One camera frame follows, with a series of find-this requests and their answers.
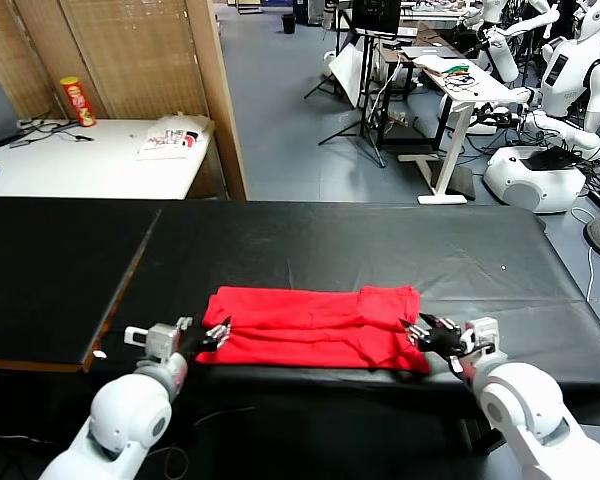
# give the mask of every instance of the paper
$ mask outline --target paper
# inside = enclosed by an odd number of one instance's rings
[[[362,78],[362,52],[349,44],[330,64],[329,69],[347,94],[351,105],[358,106]]]
[[[162,117],[147,131],[147,138],[136,160],[188,158],[202,141],[209,119],[203,116],[174,115]]]

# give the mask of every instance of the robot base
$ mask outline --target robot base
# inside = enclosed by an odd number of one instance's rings
[[[499,149],[489,160],[484,183],[504,203],[534,213],[559,213],[571,208],[585,182],[577,168],[529,170],[520,159],[544,150],[538,147]]]

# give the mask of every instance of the pringles can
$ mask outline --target pringles can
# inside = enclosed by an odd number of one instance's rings
[[[83,127],[91,127],[96,124],[96,117],[93,115],[93,109],[89,105],[87,97],[84,95],[82,85],[78,77],[64,77],[60,84],[67,93],[71,105],[78,115],[78,121]]]

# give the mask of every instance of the wooden pillar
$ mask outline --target wooden pillar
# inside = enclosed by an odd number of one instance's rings
[[[216,139],[225,181],[233,200],[246,200],[242,154],[233,105],[224,67],[212,0],[186,0],[202,83],[210,117],[216,123]]]

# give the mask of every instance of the trash bin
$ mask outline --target trash bin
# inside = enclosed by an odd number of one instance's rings
[[[282,28],[284,33],[294,33],[296,31],[296,16],[293,13],[285,13],[282,16]]]

